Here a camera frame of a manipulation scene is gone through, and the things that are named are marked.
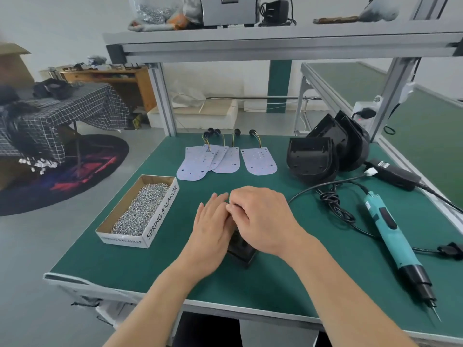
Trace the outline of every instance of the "silver machine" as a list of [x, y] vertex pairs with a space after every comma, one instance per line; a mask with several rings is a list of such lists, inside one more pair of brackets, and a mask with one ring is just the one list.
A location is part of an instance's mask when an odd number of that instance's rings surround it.
[[259, 22], [259, 3], [260, 0], [201, 0], [204, 25], [253, 27]]

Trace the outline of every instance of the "cardboard box flap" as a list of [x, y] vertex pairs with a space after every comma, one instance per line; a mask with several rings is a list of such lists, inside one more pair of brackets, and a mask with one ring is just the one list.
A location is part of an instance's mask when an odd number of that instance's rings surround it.
[[30, 52], [13, 42], [0, 42], [0, 56], [6, 54], [30, 54]]

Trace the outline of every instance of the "green esd mat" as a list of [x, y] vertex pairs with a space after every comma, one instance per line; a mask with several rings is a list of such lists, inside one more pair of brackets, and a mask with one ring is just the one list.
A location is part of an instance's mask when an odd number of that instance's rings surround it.
[[[294, 178], [286, 166], [289, 137], [262, 136], [262, 144], [271, 152], [278, 165], [272, 175], [251, 175], [241, 158], [240, 169], [232, 174], [208, 172], [200, 181], [179, 180], [179, 192], [164, 223], [150, 248], [132, 248], [104, 244], [95, 229], [106, 218], [119, 199], [141, 174], [173, 176], [185, 156], [185, 147], [202, 144], [200, 134], [181, 133], [167, 137], [122, 187], [101, 214], [66, 252], [52, 269], [54, 273], [87, 279], [95, 284], [135, 292], [146, 292], [156, 277], [178, 256], [188, 240], [197, 207], [206, 202], [212, 192], [222, 193], [245, 186], [269, 187], [287, 198], [305, 185]], [[211, 143], [220, 143], [213, 138]], [[258, 147], [257, 139], [241, 135], [235, 139], [240, 148]], [[371, 146], [371, 156], [390, 162], [377, 145]], [[362, 171], [345, 173], [351, 177]], [[413, 246], [435, 248], [450, 241], [462, 242], [460, 233], [421, 192], [405, 192], [380, 180], [361, 181], [378, 193], [405, 236]], [[354, 185], [339, 187], [343, 207], [357, 218], [357, 225], [375, 233], [376, 227], [363, 205], [362, 191]], [[399, 281], [394, 262], [385, 247], [341, 223], [327, 211], [314, 193], [307, 193], [291, 204], [302, 227], [316, 236], [332, 256], [362, 289], [402, 329], [463, 337], [463, 264], [432, 256], [420, 255], [434, 283], [437, 310], [444, 323], [414, 302]], [[258, 253], [249, 269], [226, 256], [218, 270], [202, 280], [190, 293], [189, 299], [221, 303], [296, 315], [317, 316], [317, 313], [296, 274], [279, 258]]]
[[[372, 101], [386, 75], [360, 63], [310, 64], [351, 106]], [[452, 202], [463, 207], [463, 108], [419, 88], [388, 122], [382, 135]]]

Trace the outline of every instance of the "wooden table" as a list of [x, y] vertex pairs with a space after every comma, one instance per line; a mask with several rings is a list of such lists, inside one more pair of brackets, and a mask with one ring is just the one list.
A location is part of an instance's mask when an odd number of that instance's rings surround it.
[[83, 70], [61, 72], [70, 82], [109, 83], [129, 107], [142, 105], [148, 112], [156, 107], [156, 98], [151, 86], [148, 69], [113, 69], [107, 71]]

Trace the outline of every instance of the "plastic bag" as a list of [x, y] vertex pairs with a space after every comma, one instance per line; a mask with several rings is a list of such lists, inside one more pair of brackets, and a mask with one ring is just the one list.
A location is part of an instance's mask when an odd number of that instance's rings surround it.
[[192, 87], [175, 80], [172, 85], [169, 86], [169, 97], [172, 101], [172, 108], [179, 107], [201, 107], [205, 102], [205, 96], [203, 93]]
[[183, 0], [133, 0], [136, 18], [147, 24], [165, 24], [183, 5]]

